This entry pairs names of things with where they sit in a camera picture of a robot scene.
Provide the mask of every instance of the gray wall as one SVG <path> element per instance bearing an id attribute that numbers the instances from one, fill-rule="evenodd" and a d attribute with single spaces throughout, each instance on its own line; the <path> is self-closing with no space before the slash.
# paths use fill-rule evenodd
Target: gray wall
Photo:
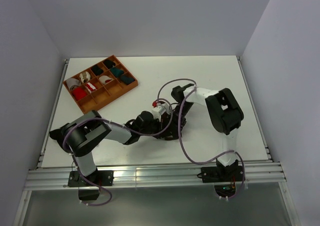
<path id="1" fill-rule="evenodd" d="M 269 0 L 29 0 L 65 57 L 242 55 Z"/>
<path id="2" fill-rule="evenodd" d="M 63 67 L 28 0 L 0 0 L 0 66 L 0 225 L 11 225 Z"/>
<path id="3" fill-rule="evenodd" d="M 242 64 L 303 225 L 320 224 L 320 0 L 270 0 Z"/>

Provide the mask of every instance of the folded clothing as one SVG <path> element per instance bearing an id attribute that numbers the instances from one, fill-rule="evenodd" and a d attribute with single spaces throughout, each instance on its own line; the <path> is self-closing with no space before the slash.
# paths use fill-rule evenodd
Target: folded clothing
<path id="1" fill-rule="evenodd" d="M 94 84 L 88 82 L 86 85 L 85 85 L 85 88 L 88 90 L 88 92 L 94 92 L 97 88 L 94 86 Z"/>
<path id="2" fill-rule="evenodd" d="M 87 81 L 89 81 L 91 79 L 89 72 L 81 72 L 79 77 L 80 77 L 80 80 L 82 81 L 82 83 L 86 83 Z"/>
<path id="3" fill-rule="evenodd" d="M 113 61 L 110 61 L 108 59 L 103 61 L 103 64 L 108 68 L 111 69 L 112 67 L 114 67 L 116 64 Z"/>
<path id="4" fill-rule="evenodd" d="M 118 77 L 121 76 L 123 73 L 125 73 L 123 70 L 118 69 L 118 68 L 116 68 L 116 67 L 112 67 L 112 68 L 110 69 L 110 71 L 111 71 L 111 73 L 112 73 L 116 78 L 118 78 Z"/>
<path id="5" fill-rule="evenodd" d="M 87 93 L 85 92 L 84 89 L 82 89 L 81 87 L 77 87 L 72 91 L 72 94 L 74 95 L 74 98 L 78 101 L 80 99 L 82 99 L 83 97 L 85 97 L 87 95 Z"/>
<path id="6" fill-rule="evenodd" d="M 108 82 L 112 81 L 112 78 L 108 76 L 100 76 L 99 81 L 101 81 L 102 84 L 107 84 Z"/>
<path id="7" fill-rule="evenodd" d="M 126 85 L 129 85 L 130 83 L 132 83 L 132 82 L 135 81 L 134 78 L 132 78 L 132 77 L 127 77 L 127 76 L 125 76 L 125 75 L 122 75 L 122 76 L 120 77 L 120 80 L 123 81 L 123 83 L 125 83 Z"/>
<path id="8" fill-rule="evenodd" d="M 91 70 L 96 76 L 104 72 L 98 65 L 94 65 L 93 67 L 91 67 Z"/>
<path id="9" fill-rule="evenodd" d="M 65 82 L 70 91 L 81 85 L 81 82 L 76 78 L 69 78 Z"/>

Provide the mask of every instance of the gray floor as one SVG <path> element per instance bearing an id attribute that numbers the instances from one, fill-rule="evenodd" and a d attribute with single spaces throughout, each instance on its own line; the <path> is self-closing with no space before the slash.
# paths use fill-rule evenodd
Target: gray floor
<path id="1" fill-rule="evenodd" d="M 24 225 L 290 225 L 277 183 L 249 184 L 229 202 L 212 185 L 112 192 L 111 203 L 86 207 L 76 190 L 35 191 Z"/>

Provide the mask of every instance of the brown wooden organizer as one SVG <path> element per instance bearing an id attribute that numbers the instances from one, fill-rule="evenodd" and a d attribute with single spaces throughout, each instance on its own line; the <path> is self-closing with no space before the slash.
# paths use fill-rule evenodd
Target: brown wooden organizer
<path id="1" fill-rule="evenodd" d="M 126 85 L 124 82 L 120 80 L 120 78 L 116 78 L 111 73 L 111 71 L 103 64 L 103 61 L 107 59 L 115 63 L 114 67 L 123 70 L 123 75 L 134 78 L 134 82 L 130 83 L 129 85 Z M 96 87 L 96 90 L 90 93 L 85 88 L 85 84 L 88 82 L 82 83 L 80 87 L 84 89 L 84 91 L 87 93 L 87 95 L 84 98 L 76 100 L 72 94 L 72 91 L 69 90 L 66 81 L 63 82 L 64 86 L 66 87 L 66 89 L 68 90 L 68 92 L 70 93 L 70 95 L 72 96 L 72 98 L 84 114 L 91 110 L 101 109 L 102 107 L 108 105 L 110 102 L 114 101 L 115 99 L 127 93 L 128 91 L 130 91 L 138 85 L 137 79 L 127 70 L 127 68 L 125 68 L 125 66 L 118 60 L 118 58 L 115 57 L 115 55 L 105 58 L 95 65 L 98 65 L 103 70 L 102 74 L 96 76 L 91 70 L 91 67 L 94 66 L 92 65 L 91 67 L 72 76 L 72 78 L 75 78 L 81 82 L 81 79 L 79 78 L 80 73 L 85 71 L 89 72 L 91 79 L 88 82 L 92 83 Z M 107 75 L 108 77 L 112 78 L 112 80 L 107 84 L 103 85 L 99 81 L 99 77 L 102 75 Z"/>

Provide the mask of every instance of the white table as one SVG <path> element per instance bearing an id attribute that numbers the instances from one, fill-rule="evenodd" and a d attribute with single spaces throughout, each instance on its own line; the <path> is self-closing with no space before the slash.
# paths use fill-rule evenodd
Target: white table
<path id="1" fill-rule="evenodd" d="M 65 74 L 67 79 L 94 65 L 103 58 L 72 58 Z M 244 113 L 244 120 L 237 137 L 237 151 L 245 161 L 268 160 L 265 145 L 256 121 L 253 107 L 245 86 L 236 56 L 187 56 L 187 57 L 123 57 L 120 61 L 138 79 L 139 85 L 122 97 L 99 110 L 102 117 L 118 123 L 136 118 L 141 111 L 151 110 L 159 88 L 176 78 L 191 78 L 199 87 L 220 90 L 228 87 L 233 92 Z M 169 101 L 176 82 L 163 90 L 161 97 Z M 82 116 L 68 91 L 62 86 L 51 130 Z M 183 128 L 185 148 L 194 160 L 205 161 L 222 152 L 222 136 L 211 125 L 207 108 L 194 104 L 186 116 Z M 157 140 L 141 137 L 132 145 L 103 140 L 93 150 L 96 165 L 146 165 L 189 162 L 179 141 Z M 56 141 L 48 139 L 42 167 L 69 167 L 72 158 L 62 151 Z"/>

